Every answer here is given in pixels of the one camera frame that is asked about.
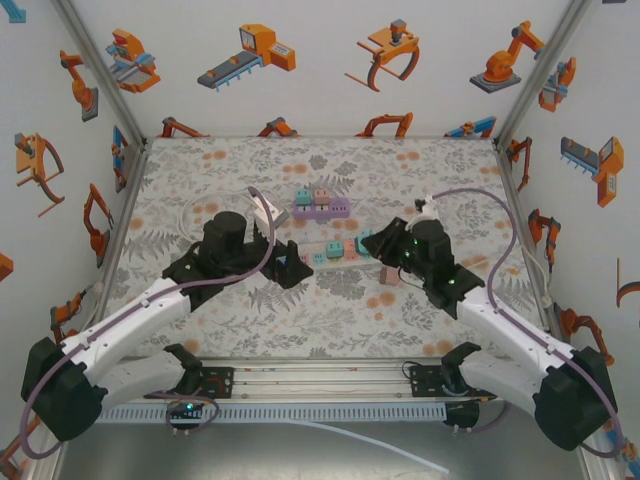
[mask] gray floor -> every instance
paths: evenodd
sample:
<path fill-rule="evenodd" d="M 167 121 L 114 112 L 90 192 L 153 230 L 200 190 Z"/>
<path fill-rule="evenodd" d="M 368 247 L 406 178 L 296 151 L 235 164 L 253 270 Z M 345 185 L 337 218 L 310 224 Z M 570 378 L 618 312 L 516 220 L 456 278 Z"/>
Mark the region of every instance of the gray floor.
<path fill-rule="evenodd" d="M 60 480 L 578 480 L 578 456 L 551 444 L 512 409 L 496 429 L 454 437 L 436 423 L 335 424 L 450 470 L 448 477 L 396 453 L 295 425 L 217 425 L 192 438 L 163 426 L 94 426 L 66 447 Z"/>

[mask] robot arm sticker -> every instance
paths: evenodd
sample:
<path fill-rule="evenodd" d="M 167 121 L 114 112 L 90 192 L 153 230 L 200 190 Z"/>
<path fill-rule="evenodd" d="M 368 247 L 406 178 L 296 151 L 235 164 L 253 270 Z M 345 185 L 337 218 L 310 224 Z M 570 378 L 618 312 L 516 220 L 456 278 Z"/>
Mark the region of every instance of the robot arm sticker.
<path fill-rule="evenodd" d="M 418 46 L 418 41 L 420 39 L 407 30 L 406 22 L 398 19 L 395 22 L 392 22 L 388 27 L 372 33 L 368 38 L 372 43 L 378 45 L 378 48 L 370 47 L 360 41 L 358 42 L 359 47 L 364 48 L 373 56 L 371 60 L 371 67 L 367 74 L 367 81 L 365 82 L 364 80 L 360 80 L 358 77 L 350 73 L 345 73 L 347 77 L 351 80 L 355 80 L 365 87 L 369 87 L 374 92 L 380 91 L 380 89 L 376 87 L 376 75 L 378 74 L 378 70 L 383 70 L 402 81 L 409 78 L 409 75 L 411 75 L 411 72 L 416 68 L 418 59 L 420 58 L 420 47 Z M 401 73 L 396 73 L 385 67 L 385 65 L 391 60 L 405 53 L 410 54 L 411 58 Z"/>
<path fill-rule="evenodd" d="M 620 286 L 620 259 L 616 260 L 616 306 L 620 308 L 622 297 L 631 292 L 640 292 L 640 281 L 625 283 Z"/>
<path fill-rule="evenodd" d="M 522 46 L 525 45 L 533 50 L 535 59 L 544 47 L 544 42 L 538 39 L 530 28 L 531 22 L 526 21 L 511 30 L 513 40 L 509 49 L 494 53 L 487 61 L 486 71 L 471 77 L 469 81 L 487 93 L 494 93 L 520 83 L 522 79 L 513 73 L 513 66 L 518 60 Z"/>
<path fill-rule="evenodd" d="M 259 23 L 240 27 L 242 50 L 198 77 L 198 83 L 220 91 L 233 79 L 240 80 L 244 72 L 251 73 L 253 67 L 275 65 L 290 72 L 296 68 L 296 52 L 276 41 L 276 32 Z"/>
<path fill-rule="evenodd" d="M 80 55 L 67 55 L 64 50 L 60 50 L 60 64 L 65 68 L 73 78 L 71 90 L 76 102 L 82 107 L 82 121 L 89 120 L 98 116 L 98 89 L 88 88 L 82 77 L 76 70 L 79 65 L 84 65 Z"/>
<path fill-rule="evenodd" d="M 64 197 L 58 197 L 49 188 L 48 182 L 64 172 L 64 166 L 60 160 L 60 156 L 53 145 L 37 133 L 25 137 L 21 133 L 15 135 L 16 151 L 16 173 L 22 173 L 29 170 L 29 176 L 20 180 L 17 185 L 21 187 L 25 183 L 33 180 L 44 192 L 47 198 L 52 202 L 47 208 L 38 214 L 41 217 L 56 205 L 64 201 Z M 44 167 L 44 154 L 48 151 L 53 157 L 58 171 L 47 176 Z"/>
<path fill-rule="evenodd" d="M 109 71 L 118 86 L 131 93 L 141 93 L 160 81 L 155 57 L 144 51 L 140 40 L 119 28 L 113 31 L 113 42 L 106 48 L 114 63 Z"/>
<path fill-rule="evenodd" d="M 0 253 L 0 282 L 13 273 L 13 260 Z"/>
<path fill-rule="evenodd" d="M 562 137 L 560 153 L 569 163 L 574 163 L 575 168 L 591 173 L 591 180 L 598 184 L 598 205 L 604 208 L 616 198 L 618 172 L 624 167 L 624 149 L 617 137 L 611 137 L 597 153 Z"/>

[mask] purple block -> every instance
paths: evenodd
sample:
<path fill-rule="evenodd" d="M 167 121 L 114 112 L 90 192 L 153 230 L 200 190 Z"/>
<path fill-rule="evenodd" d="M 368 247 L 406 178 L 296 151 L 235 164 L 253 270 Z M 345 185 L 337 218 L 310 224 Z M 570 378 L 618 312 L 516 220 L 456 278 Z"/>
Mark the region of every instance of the purple block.
<path fill-rule="evenodd" d="M 333 218 L 349 218 L 351 204 L 348 198 L 332 198 L 329 205 L 294 205 L 293 218 L 307 220 L 331 220 Z"/>

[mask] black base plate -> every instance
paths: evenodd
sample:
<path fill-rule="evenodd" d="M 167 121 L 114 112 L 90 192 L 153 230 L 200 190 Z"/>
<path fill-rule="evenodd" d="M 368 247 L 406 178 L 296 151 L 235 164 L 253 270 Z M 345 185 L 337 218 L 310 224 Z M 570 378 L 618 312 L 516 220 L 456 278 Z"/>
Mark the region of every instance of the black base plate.
<path fill-rule="evenodd" d="M 465 398 L 494 398 L 495 395 L 486 390 L 471 388 L 463 395 L 453 395 L 444 386 L 442 367 L 440 365 L 420 365 L 408 368 L 411 378 L 411 394 L 414 398 L 428 397 L 465 397 Z"/>

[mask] white wall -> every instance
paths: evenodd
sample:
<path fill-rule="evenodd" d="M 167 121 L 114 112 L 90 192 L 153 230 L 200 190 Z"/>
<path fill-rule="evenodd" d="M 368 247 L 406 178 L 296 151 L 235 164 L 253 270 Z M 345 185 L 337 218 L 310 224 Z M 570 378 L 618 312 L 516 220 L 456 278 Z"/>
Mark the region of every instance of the white wall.
<path fill-rule="evenodd" d="M 633 372 L 638 368 L 640 295 L 625 296 L 616 308 L 616 257 L 622 260 L 622 284 L 640 280 L 640 64 L 633 41 L 640 4 L 594 3 L 560 57 L 561 61 L 577 59 L 568 97 L 555 113 L 532 106 L 518 129 L 517 140 L 527 135 L 533 139 L 531 180 L 520 198 L 525 213 L 539 208 L 542 215 L 553 216 L 562 225 L 552 296 L 562 308 L 590 315 L 602 328 L 616 359 L 609 374 L 623 430 L 638 442 L 640 389 Z M 619 138 L 625 163 L 618 174 L 617 197 L 606 207 L 598 206 L 597 186 L 590 175 L 560 159 L 560 140 L 565 136 L 596 152 L 611 136 Z M 514 167 L 516 182 L 522 175 L 521 164 Z M 542 249 L 539 245 L 539 259 L 544 261 Z M 593 340 L 582 333 L 575 343 L 593 345 Z"/>
<path fill-rule="evenodd" d="M 116 28 L 134 34 L 157 58 L 160 83 L 143 93 L 123 91 L 148 136 L 160 133 L 167 116 L 214 135 L 257 135 L 278 116 L 302 135 L 355 135 L 372 117 L 409 111 L 415 114 L 409 135 L 440 136 L 466 121 L 491 115 L 500 122 L 534 66 L 533 52 L 525 47 L 515 66 L 523 78 L 519 85 L 487 94 L 469 78 L 485 70 L 493 53 L 509 46 L 511 29 L 525 20 L 547 41 L 567 3 L 74 1 L 107 64 L 112 62 L 104 48 Z M 398 18 L 420 38 L 421 57 L 412 75 L 401 82 L 379 72 L 380 93 L 345 77 L 349 72 L 366 78 L 371 54 L 356 42 Z M 296 51 L 297 68 L 258 69 L 220 92 L 199 85 L 200 75 L 241 50 L 238 28 L 245 23 L 274 29 L 278 41 Z M 392 65 L 399 71 L 408 56 L 402 60 L 405 63 L 396 61 Z M 380 133 L 394 131 L 395 125 L 380 128 Z"/>
<path fill-rule="evenodd" d="M 80 105 L 71 92 L 71 76 L 60 65 L 59 51 L 76 54 L 53 6 L 48 1 L 23 0 L 25 24 L 9 24 L 0 10 L 0 43 L 4 72 L 0 90 L 0 252 L 11 258 L 15 271 L 0 282 L 0 448 L 18 431 L 24 402 L 20 388 L 29 349 L 50 335 L 49 309 L 62 305 L 99 279 L 95 254 L 82 222 L 83 205 L 93 182 L 116 219 L 125 191 L 116 195 L 111 135 L 117 123 L 106 98 L 99 100 L 99 116 L 80 119 Z M 96 82 L 84 67 L 78 70 L 88 86 Z M 35 132 L 58 151 L 65 172 L 50 182 L 65 200 L 38 218 L 49 201 L 34 182 L 17 187 L 27 173 L 16 174 L 14 134 Z M 45 155 L 45 166 L 54 171 Z M 94 225 L 107 227 L 98 208 Z M 83 313 L 93 304 L 88 301 Z"/>

